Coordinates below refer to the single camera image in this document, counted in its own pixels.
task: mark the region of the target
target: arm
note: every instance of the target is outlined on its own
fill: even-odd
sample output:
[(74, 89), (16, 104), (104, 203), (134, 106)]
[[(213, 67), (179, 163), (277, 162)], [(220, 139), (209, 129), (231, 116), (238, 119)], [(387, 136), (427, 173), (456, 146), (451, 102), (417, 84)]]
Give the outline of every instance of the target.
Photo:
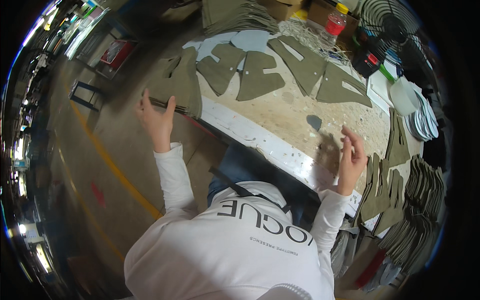
[(160, 174), (166, 215), (176, 209), (182, 209), (193, 218), (198, 214), (197, 204), (193, 198), (187, 167), (182, 158), (182, 145), (171, 143), (170, 147), (171, 150), (168, 152), (154, 153)]
[(343, 156), (338, 170), (337, 192), (325, 190), (318, 192), (322, 201), (313, 221), (311, 235), (317, 244), (319, 255), (330, 253), (335, 244), (338, 229), (342, 225), (348, 200), (360, 174), (367, 165), (362, 139), (346, 126), (343, 127)]
[(179, 214), (179, 216), (184, 216), (182, 219), (192, 219), (198, 214), (198, 211), (187, 168), (182, 158), (182, 146), (180, 143), (170, 143), (176, 105), (175, 97), (170, 97), (167, 110), (165, 113), (161, 113), (153, 108), (149, 94), (148, 89), (145, 89), (143, 99), (135, 108), (138, 119), (152, 138), (166, 215), (176, 210), (182, 210), (184, 213)]
[(350, 196), (343, 196), (332, 190), (320, 191), (318, 196), (322, 204), (315, 216), (310, 234), (317, 243), (319, 253), (320, 251), (330, 253), (345, 217)]
[(155, 221), (128, 251), (123, 265), (126, 281), (137, 262), (157, 243), (158, 237), (168, 223), (190, 220), (198, 214), (187, 168), (182, 158), (182, 145), (170, 143), (175, 97), (170, 98), (167, 111), (162, 114), (154, 110), (148, 96), (149, 92), (146, 89), (143, 99), (136, 105), (135, 110), (154, 144), (154, 157), (160, 174), (166, 213)]

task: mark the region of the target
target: concrete floor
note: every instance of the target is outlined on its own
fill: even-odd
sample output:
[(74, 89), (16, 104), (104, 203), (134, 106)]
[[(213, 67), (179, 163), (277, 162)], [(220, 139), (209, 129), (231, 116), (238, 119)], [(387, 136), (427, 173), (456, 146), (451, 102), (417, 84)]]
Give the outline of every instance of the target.
[[(165, 212), (152, 144), (133, 106), (155, 62), (178, 54), (186, 41), (199, 34), (201, 26), (196, 28), (142, 43), (112, 81), (65, 57), (55, 65), (48, 125), (52, 179), (64, 184), (64, 214), (81, 254), (90, 261), (90, 275), (96, 274), (92, 294), (110, 299), (130, 295), (124, 285), (123, 259), (159, 213)], [(69, 100), (75, 79), (105, 91), (105, 97), (94, 98), (100, 112)], [(227, 145), (179, 114), (175, 114), (171, 140), (183, 144), (183, 159), (202, 212), (212, 178), (208, 169), (220, 163)], [(336, 283), (337, 297), (387, 299), (395, 292), (391, 287), (369, 294), (354, 290), (355, 276)]]

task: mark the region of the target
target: apron strap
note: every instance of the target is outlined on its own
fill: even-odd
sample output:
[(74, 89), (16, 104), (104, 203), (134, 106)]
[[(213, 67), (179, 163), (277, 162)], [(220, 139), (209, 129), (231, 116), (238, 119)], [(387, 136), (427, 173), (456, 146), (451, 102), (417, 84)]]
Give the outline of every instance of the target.
[(215, 167), (210, 167), (208, 172), (212, 173), (213, 175), (217, 176), (224, 184), (228, 185), (232, 190), (234, 190), (237, 195), (241, 198), (243, 197), (260, 197), (262, 199), (267, 200), (268, 202), (271, 202), (278, 206), (284, 212), (285, 214), (290, 210), (290, 205), (285, 205), (284, 207), (281, 207), (279, 204), (273, 202), (272, 200), (268, 199), (262, 194), (254, 195), (251, 192), (249, 192), (247, 189), (244, 187), (239, 186), (238, 184), (233, 183), (230, 178), (228, 178), (227, 175), (223, 174), (220, 170), (218, 170)]

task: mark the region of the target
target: fan guard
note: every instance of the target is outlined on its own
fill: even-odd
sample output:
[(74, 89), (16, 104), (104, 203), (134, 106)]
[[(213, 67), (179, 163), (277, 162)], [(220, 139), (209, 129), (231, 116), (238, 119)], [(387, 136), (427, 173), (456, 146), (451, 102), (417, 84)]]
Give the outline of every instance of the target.
[(404, 69), (426, 61), (426, 48), (417, 36), (419, 25), (412, 13), (397, 0), (366, 0), (361, 8), (361, 26), (368, 36), (382, 39), (378, 51)]

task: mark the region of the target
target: yellow floor line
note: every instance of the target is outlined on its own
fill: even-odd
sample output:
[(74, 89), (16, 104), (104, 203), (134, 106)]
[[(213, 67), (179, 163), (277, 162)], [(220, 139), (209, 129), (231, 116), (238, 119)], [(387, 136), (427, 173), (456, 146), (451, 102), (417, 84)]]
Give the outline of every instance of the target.
[[(63, 87), (65, 88), (65, 91), (67, 94), (69, 93), (69, 88), (68, 86), (63, 83)], [(118, 178), (118, 180), (122, 183), (122, 185), (128, 190), (128, 192), (137, 200), (151, 215), (155, 220), (161, 218), (163, 214), (156, 209), (143, 195), (128, 181), (128, 179), (123, 175), (123, 173), (119, 170), (119, 168), (115, 165), (113, 160), (111, 159), (110, 155), (106, 152), (105, 148), (102, 146), (98, 138), (93, 134), (93, 132), (88, 128), (87, 122), (85, 120), (85, 117), (81, 114), (81, 112), (78, 110), (77, 105), (75, 104), (74, 101), (70, 100), (70, 105), (73, 108), (73, 111), (75, 112), (75, 115), (77, 116), (78, 120), (80, 121), (80, 124), (82, 125), (84, 131), (86, 132), (87, 136), (90, 138), (92, 141), (93, 145), (95, 146), (96, 151), (98, 154), (100, 154), (100, 157), (105, 161), (107, 166), (110, 168), (112, 171), (113, 175)]]
[(60, 159), (63, 163), (63, 167), (65, 168), (65, 171), (67, 173), (67, 177), (70, 181), (70, 185), (72, 186), (72, 189), (73, 189), (73, 192), (75, 193), (75, 196), (77, 197), (77, 200), (78, 202), (80, 203), (80, 205), (82, 206), (83, 210), (85, 211), (85, 213), (87, 214), (88, 218), (90, 219), (90, 222), (92, 222), (93, 226), (95, 227), (95, 229), (98, 231), (98, 233), (100, 234), (100, 236), (105, 240), (105, 242), (107, 242), (107, 245), (112, 249), (112, 251), (118, 256), (118, 258), (121, 259), (121, 261), (125, 261), (125, 257), (123, 257), (123, 255), (120, 253), (120, 251), (117, 249), (117, 247), (115, 247), (115, 245), (112, 243), (112, 241), (108, 238), (108, 236), (106, 235), (106, 233), (102, 230), (102, 228), (100, 227), (100, 225), (97, 223), (97, 221), (95, 220), (95, 217), (93, 216), (93, 214), (90, 212), (90, 210), (88, 209), (85, 201), (83, 200), (82, 196), (80, 195), (80, 193), (78, 192), (77, 188), (75, 187), (75, 184), (73, 183), (73, 180), (72, 180), (72, 174), (70, 173), (70, 169), (68, 168), (67, 164), (65, 163), (65, 158), (63, 157), (63, 153), (61, 152), (61, 148), (60, 148), (60, 142), (59, 142), (59, 139), (58, 139), (58, 135), (57, 135), (57, 131), (55, 130), (55, 136), (56, 136), (56, 142), (57, 142), (57, 148), (59, 150), (59, 154), (60, 154)]

